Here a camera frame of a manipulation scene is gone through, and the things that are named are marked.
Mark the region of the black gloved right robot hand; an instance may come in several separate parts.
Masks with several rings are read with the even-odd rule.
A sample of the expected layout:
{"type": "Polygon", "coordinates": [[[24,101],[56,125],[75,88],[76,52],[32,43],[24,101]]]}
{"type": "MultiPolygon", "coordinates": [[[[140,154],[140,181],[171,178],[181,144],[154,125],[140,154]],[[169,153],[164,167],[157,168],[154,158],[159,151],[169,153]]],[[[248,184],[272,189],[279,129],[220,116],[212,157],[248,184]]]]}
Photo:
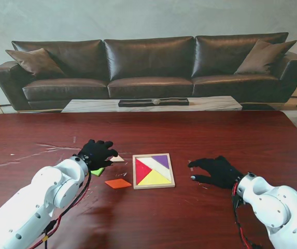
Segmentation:
{"type": "Polygon", "coordinates": [[[244,174],[233,167],[223,156],[218,156],[217,158],[212,159],[198,159],[190,162],[188,167],[199,167],[210,175],[192,175],[191,179],[193,181],[214,185],[223,189],[232,189],[234,184],[244,177],[244,174]]]}

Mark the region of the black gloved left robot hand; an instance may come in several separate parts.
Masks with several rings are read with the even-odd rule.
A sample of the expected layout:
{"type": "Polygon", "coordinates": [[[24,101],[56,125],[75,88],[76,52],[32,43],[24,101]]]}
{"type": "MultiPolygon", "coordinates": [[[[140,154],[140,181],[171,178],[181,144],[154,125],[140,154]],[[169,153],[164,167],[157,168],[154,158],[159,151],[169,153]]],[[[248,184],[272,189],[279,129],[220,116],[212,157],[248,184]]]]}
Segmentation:
{"type": "Polygon", "coordinates": [[[118,152],[112,149],[113,142],[111,141],[95,141],[90,139],[78,153],[88,166],[89,171],[95,171],[100,168],[105,168],[112,165],[111,157],[117,157],[118,152]]]}

